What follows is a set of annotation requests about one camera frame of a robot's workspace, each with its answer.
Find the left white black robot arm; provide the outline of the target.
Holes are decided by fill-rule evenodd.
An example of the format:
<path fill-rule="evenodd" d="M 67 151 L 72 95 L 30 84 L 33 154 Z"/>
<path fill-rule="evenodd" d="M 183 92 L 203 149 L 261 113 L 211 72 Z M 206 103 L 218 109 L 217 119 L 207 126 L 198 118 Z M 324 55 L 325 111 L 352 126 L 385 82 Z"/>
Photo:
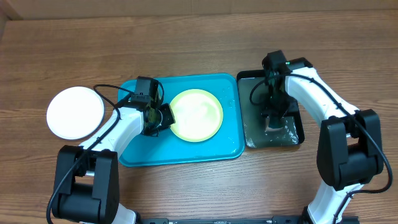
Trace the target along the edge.
<path fill-rule="evenodd" d="M 116 108 L 106 124 L 80 146 L 59 150 L 46 217 L 76 223 L 136 223 L 136 212 L 120 203 L 118 160 L 138 135 L 157 136 L 174 124 L 168 103 L 139 111 Z"/>

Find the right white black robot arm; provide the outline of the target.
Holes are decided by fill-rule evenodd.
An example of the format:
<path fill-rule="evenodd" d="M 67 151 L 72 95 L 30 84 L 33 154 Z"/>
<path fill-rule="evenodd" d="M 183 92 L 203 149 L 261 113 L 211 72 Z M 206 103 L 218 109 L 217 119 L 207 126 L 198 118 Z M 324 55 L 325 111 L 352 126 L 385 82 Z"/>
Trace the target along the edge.
<path fill-rule="evenodd" d="M 282 54 L 262 61 L 268 87 L 266 111 L 274 128 L 287 112 L 286 102 L 298 101 L 320 127 L 317 168 L 322 178 L 315 198 L 304 208 L 301 223 L 341 223 L 356 194 L 382 172 L 381 124 L 373 110 L 359 110 L 336 94 L 305 58 L 286 60 Z"/>

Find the green dish sponge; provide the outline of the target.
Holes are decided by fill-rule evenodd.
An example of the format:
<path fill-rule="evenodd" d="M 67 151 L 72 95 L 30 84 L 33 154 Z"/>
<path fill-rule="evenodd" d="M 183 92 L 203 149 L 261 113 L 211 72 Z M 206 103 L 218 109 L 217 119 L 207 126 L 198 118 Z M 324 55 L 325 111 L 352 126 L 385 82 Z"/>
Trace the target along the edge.
<path fill-rule="evenodd" d="M 284 128 L 284 118 L 268 117 L 266 119 L 266 131 L 279 131 Z"/>

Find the white plate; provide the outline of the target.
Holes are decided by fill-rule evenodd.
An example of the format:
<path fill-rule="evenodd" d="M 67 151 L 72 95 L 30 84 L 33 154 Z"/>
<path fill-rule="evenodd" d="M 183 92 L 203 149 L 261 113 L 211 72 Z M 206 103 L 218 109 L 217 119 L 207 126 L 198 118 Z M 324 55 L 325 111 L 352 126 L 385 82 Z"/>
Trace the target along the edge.
<path fill-rule="evenodd" d="M 54 135 L 76 140 L 90 135 L 104 118 L 104 103 L 90 88 L 74 86 L 58 93 L 47 108 L 47 126 Z"/>

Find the yellow plate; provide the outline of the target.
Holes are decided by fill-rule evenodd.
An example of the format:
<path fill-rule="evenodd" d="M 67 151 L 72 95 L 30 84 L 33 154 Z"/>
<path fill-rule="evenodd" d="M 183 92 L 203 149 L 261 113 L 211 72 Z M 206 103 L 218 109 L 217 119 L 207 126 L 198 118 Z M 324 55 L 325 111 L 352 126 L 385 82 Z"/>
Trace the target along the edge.
<path fill-rule="evenodd" d="M 205 90 L 185 90 L 174 97 L 170 107 L 175 118 L 171 130 L 184 141 L 206 141 L 219 131 L 223 122 L 220 101 Z"/>

